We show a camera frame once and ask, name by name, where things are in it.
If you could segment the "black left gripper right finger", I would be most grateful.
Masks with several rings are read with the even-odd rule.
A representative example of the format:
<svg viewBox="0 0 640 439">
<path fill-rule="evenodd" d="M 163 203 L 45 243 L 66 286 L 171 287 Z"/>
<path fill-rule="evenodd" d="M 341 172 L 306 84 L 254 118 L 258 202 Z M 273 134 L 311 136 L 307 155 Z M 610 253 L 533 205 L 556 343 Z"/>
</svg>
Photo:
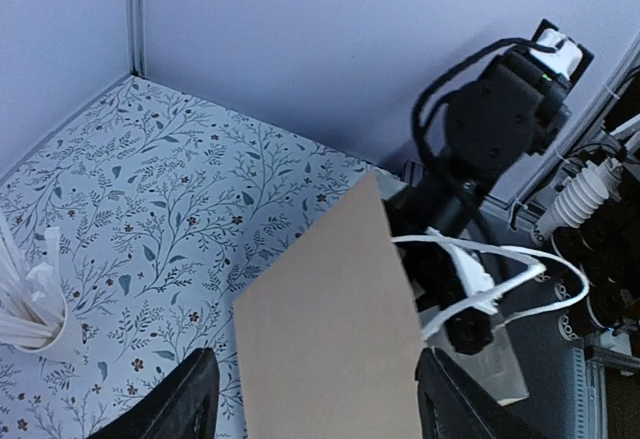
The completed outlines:
<svg viewBox="0 0 640 439">
<path fill-rule="evenodd" d="M 541 438 L 501 406 L 445 351 L 426 347 L 415 370 L 424 438 Z"/>
</svg>

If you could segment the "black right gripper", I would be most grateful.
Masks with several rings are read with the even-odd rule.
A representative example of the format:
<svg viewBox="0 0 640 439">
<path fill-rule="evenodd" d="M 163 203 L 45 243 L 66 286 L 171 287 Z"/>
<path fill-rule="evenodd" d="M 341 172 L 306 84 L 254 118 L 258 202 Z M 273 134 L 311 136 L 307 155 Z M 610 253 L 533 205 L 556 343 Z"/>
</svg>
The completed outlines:
<svg viewBox="0 0 640 439">
<path fill-rule="evenodd" d="M 428 224 L 419 214 L 405 207 L 405 201 L 394 200 L 394 234 L 418 234 Z M 398 246 L 402 265 L 414 289 L 419 312 L 433 307 L 444 310 L 467 297 L 451 255 L 437 244 L 408 242 Z M 472 307 L 445 322 L 445 331 L 453 349 L 461 354 L 477 354 L 491 344 L 489 316 Z"/>
</svg>

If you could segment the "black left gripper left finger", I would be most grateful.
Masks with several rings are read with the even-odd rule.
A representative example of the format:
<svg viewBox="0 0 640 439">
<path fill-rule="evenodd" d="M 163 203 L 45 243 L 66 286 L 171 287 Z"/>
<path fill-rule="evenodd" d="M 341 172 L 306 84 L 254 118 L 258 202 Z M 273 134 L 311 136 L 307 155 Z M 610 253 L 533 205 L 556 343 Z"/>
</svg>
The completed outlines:
<svg viewBox="0 0 640 439">
<path fill-rule="evenodd" d="M 93 438 L 213 438 L 219 368 L 210 348 L 193 350 L 149 394 Z"/>
</svg>

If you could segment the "brown paper bag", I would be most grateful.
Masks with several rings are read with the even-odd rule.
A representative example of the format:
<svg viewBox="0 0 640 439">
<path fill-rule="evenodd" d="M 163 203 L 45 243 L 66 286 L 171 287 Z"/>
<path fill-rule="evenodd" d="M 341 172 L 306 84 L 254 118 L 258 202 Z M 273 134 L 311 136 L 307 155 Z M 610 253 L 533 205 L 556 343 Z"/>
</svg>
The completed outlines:
<svg viewBox="0 0 640 439">
<path fill-rule="evenodd" d="M 421 324 L 374 174 L 361 179 L 234 303 L 252 438 L 424 438 L 415 370 L 455 314 L 543 273 L 548 253 L 466 240 L 522 263 L 516 276 Z"/>
</svg>

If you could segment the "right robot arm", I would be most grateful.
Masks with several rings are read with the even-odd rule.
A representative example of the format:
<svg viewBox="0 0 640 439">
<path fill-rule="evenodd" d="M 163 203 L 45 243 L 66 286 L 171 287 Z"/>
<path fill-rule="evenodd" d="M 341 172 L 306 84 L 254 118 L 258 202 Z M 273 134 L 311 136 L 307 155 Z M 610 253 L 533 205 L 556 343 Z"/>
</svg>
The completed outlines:
<svg viewBox="0 0 640 439">
<path fill-rule="evenodd" d="M 496 246 L 484 199 L 522 156 L 551 146 L 571 116 L 565 99 L 593 59 L 544 19 L 531 38 L 499 39 L 436 78 L 410 119 L 424 176 L 384 203 L 392 234 L 433 228 L 458 237 L 474 224 Z"/>
</svg>

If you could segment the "stacked white spare cups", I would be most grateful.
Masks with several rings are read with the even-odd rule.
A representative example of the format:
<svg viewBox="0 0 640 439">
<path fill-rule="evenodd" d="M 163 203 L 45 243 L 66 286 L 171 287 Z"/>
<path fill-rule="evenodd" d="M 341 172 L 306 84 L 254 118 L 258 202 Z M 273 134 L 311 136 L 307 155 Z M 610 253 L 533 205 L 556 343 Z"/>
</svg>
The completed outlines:
<svg viewBox="0 0 640 439">
<path fill-rule="evenodd" d="M 578 229 L 609 199 L 619 202 L 623 165 L 615 158 L 601 164 L 588 161 L 580 172 L 564 183 L 563 190 L 533 225 L 530 238 L 543 245 L 561 227 Z"/>
</svg>

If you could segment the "white paper straw cup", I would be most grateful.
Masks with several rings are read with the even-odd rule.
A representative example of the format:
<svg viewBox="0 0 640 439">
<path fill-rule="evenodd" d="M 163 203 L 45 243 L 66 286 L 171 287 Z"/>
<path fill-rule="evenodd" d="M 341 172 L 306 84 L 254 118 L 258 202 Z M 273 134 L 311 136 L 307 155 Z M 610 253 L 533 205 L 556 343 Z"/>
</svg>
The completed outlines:
<svg viewBox="0 0 640 439">
<path fill-rule="evenodd" d="M 64 303 L 62 321 L 42 323 L 1 310 L 1 344 L 44 359 L 81 365 L 86 352 L 82 328 Z"/>
</svg>

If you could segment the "spare black cups outside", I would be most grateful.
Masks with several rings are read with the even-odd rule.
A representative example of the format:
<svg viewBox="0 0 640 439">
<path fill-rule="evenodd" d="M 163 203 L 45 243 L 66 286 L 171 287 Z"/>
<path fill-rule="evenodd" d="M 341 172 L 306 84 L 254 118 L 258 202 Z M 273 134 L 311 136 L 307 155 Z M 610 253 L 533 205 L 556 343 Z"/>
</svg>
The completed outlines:
<svg viewBox="0 0 640 439">
<path fill-rule="evenodd" d="M 560 318 L 569 340 L 604 330 L 639 329 L 639 189 L 605 202 L 579 228 L 559 228 L 556 254 L 587 277 L 589 294 Z"/>
</svg>

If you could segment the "paper-wrapped straws bundle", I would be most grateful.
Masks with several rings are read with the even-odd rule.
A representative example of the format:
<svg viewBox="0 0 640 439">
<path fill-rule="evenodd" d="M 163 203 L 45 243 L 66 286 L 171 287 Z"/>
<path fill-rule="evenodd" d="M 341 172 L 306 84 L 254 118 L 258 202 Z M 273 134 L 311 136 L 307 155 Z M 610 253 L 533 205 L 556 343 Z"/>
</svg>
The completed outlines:
<svg viewBox="0 0 640 439">
<path fill-rule="evenodd" d="M 48 228 L 45 259 L 31 265 L 7 220 L 1 220 L 1 310 L 46 324 L 62 321 L 66 301 L 59 269 L 60 238 L 57 227 Z"/>
</svg>

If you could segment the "right aluminium corner post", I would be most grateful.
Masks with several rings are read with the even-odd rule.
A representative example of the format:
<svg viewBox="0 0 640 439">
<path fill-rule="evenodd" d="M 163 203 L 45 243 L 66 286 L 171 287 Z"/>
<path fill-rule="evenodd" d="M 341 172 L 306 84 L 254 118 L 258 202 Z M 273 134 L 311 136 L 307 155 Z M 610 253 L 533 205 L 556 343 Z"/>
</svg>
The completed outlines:
<svg viewBox="0 0 640 439">
<path fill-rule="evenodd" d="M 144 40 L 144 0 L 126 0 L 131 74 L 146 76 Z"/>
</svg>

